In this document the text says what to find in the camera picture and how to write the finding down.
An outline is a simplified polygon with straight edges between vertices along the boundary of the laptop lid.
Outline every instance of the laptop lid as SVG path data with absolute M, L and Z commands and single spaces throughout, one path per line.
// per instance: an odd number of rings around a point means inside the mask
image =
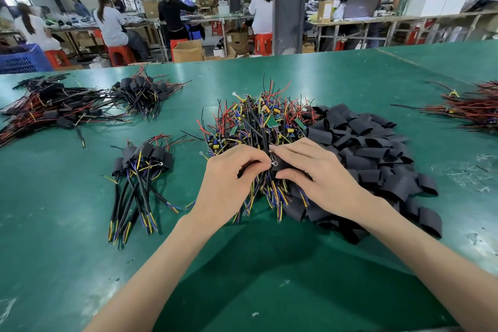
M 381 0 L 348 0 L 343 18 L 372 17 Z

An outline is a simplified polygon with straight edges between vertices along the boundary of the wire bundle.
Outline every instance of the wire bundle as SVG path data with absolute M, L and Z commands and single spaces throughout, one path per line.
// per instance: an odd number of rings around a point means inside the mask
M 110 90 L 110 96 L 116 104 L 125 104 L 125 115 L 141 114 L 144 118 L 149 115 L 156 118 L 161 111 L 161 101 L 166 100 L 176 91 L 182 89 L 189 83 L 170 83 L 154 79 L 147 75 L 146 68 L 141 67 L 131 77 L 121 79 Z
M 432 81 L 426 83 L 438 84 L 450 91 L 442 95 L 446 100 L 445 104 L 425 108 L 398 104 L 392 104 L 392 106 L 416 109 L 421 113 L 444 114 L 448 117 L 462 118 L 470 122 L 461 125 L 465 129 L 498 131 L 498 81 L 478 84 L 476 92 L 465 92 L 461 96 L 456 90 L 452 90 L 444 84 Z
M 115 244 L 120 241 L 125 245 L 139 217 L 147 234 L 158 231 L 149 203 L 151 191 L 162 203 L 178 214 L 180 208 L 164 198 L 154 187 L 153 182 L 163 172 L 173 167 L 170 148 L 174 144 L 190 141 L 181 140 L 184 137 L 169 143 L 170 135 L 160 134 L 138 147 L 128 142 L 127 147 L 122 150 L 122 156 L 116 158 L 112 172 L 114 179 L 109 178 L 115 183 L 115 199 L 108 232 L 109 243 Z
M 271 81 L 269 90 L 264 86 L 258 97 L 248 94 L 240 97 L 234 93 L 239 100 L 230 106 L 227 102 L 222 106 L 218 100 L 214 125 L 205 125 L 202 116 L 197 121 L 208 145 L 207 153 L 203 154 L 206 159 L 246 144 L 264 150 L 272 160 L 272 168 L 252 183 L 251 192 L 233 217 L 233 223 L 239 223 L 242 216 L 250 216 L 256 197 L 263 195 L 270 208 L 276 210 L 279 222 L 283 213 L 298 222 L 307 216 L 323 228 L 338 229 L 354 244 L 368 235 L 355 222 L 321 209 L 296 184 L 275 177 L 277 171 L 291 166 L 270 152 L 269 145 L 308 137 L 334 153 L 362 187 L 385 198 L 427 232 L 441 237 L 439 215 L 414 200 L 422 192 L 437 195 L 436 184 L 430 176 L 415 170 L 404 143 L 407 138 L 394 133 L 394 122 L 375 114 L 356 114 L 345 104 L 311 106 L 306 99 L 304 102 L 284 99 L 281 94 L 285 89 L 275 91 Z
M 104 110 L 114 104 L 107 90 L 65 87 L 59 83 L 65 75 L 29 78 L 14 87 L 26 88 L 27 91 L 19 100 L 0 109 L 1 114 L 10 118 L 9 124 L 0 130 L 0 147 L 51 126 L 75 129 L 85 147 L 79 129 L 82 123 L 128 122 L 121 115 L 113 116 Z

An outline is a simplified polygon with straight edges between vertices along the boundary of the green tabletop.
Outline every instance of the green tabletop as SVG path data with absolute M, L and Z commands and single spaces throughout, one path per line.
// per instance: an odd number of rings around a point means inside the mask
M 193 80 L 163 102 L 156 121 L 53 128 L 0 149 L 0 331 L 77 331 L 164 241 L 179 216 L 157 200 L 160 234 L 135 228 L 122 251 L 107 244 L 113 184 L 109 175 L 126 139 L 135 144 L 180 129 L 198 134 L 217 98 L 258 94 L 262 79 L 317 104 L 344 102 L 397 122 L 411 138 L 419 171 L 440 196 L 422 198 L 443 219 L 442 242 L 498 274 L 496 138 L 458 129 L 440 116 L 389 106 L 441 101 L 438 81 L 457 90 L 494 79 L 498 43 L 413 46 L 353 52 L 149 66 L 149 75 Z M 137 67 L 73 71 L 67 86 L 109 87 Z M 30 74 L 0 77 L 0 104 Z M 175 167 L 159 189 L 177 205 L 195 199 L 206 159 L 201 141 L 175 146 Z M 250 219 L 226 225 L 208 242 L 174 291 L 157 330 L 406 330 L 454 325 L 420 281 L 374 237 L 348 244 L 339 233 L 284 218 L 263 199 Z

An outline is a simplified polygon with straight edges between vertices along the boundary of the blue basket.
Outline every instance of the blue basket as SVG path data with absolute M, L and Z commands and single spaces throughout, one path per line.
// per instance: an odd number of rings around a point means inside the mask
M 37 44 L 21 46 L 29 51 L 0 56 L 0 74 L 48 72 L 54 70 L 40 46 Z

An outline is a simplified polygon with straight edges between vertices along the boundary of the ponytail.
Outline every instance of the ponytail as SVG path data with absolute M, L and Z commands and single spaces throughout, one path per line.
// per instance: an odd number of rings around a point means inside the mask
M 29 8 L 29 6 L 25 3 L 18 3 L 17 9 L 21 13 L 22 22 L 24 23 L 24 26 L 26 27 L 28 33 L 34 34 L 34 28 L 33 25 L 31 25 L 31 19 L 29 18 L 29 15 L 31 14 L 31 8 Z
M 103 23 L 103 9 L 109 4 L 109 0 L 99 0 L 99 8 L 96 11 L 96 16 Z

